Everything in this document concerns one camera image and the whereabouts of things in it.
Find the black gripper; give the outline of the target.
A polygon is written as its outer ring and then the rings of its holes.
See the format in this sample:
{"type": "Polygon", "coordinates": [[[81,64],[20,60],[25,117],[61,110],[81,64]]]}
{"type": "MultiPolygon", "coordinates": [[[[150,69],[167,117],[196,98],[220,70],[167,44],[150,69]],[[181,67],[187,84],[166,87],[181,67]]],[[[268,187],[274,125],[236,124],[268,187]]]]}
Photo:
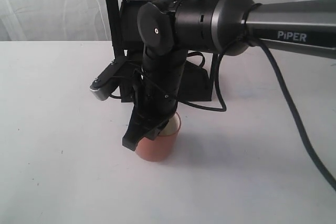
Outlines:
{"type": "Polygon", "coordinates": [[[166,127],[177,109],[182,74],[186,62],[186,49],[173,49],[157,55],[145,47],[142,59],[143,78],[122,145],[135,151],[145,137],[155,140],[166,127]]]}

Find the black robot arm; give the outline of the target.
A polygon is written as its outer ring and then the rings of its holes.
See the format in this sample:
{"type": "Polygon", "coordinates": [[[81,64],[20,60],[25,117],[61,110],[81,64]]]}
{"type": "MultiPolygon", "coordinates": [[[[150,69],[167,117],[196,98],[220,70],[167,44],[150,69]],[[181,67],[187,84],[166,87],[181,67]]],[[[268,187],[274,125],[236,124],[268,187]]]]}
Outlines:
{"type": "Polygon", "coordinates": [[[155,139],[177,109],[190,50],[236,56],[268,48],[335,58],[335,0],[256,4],[253,0],[159,0],[138,11],[144,43],[134,73],[134,107],[124,147],[155,139]]]}

